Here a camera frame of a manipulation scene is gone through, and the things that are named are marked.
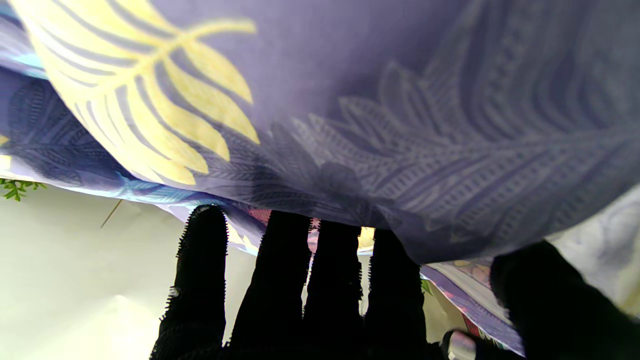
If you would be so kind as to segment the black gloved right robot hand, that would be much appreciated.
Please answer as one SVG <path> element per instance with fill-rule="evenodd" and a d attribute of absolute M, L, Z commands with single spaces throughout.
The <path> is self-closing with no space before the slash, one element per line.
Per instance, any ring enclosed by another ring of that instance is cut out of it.
<path fill-rule="evenodd" d="M 463 330 L 426 339 L 420 266 L 390 230 L 374 231 L 362 316 L 359 227 L 274 210 L 254 272 L 226 329 L 226 217 L 199 205 L 179 241 L 176 276 L 152 360 L 519 360 Z M 546 240 L 494 258 L 490 287 L 525 360 L 637 360 L 639 321 L 622 312 Z"/>

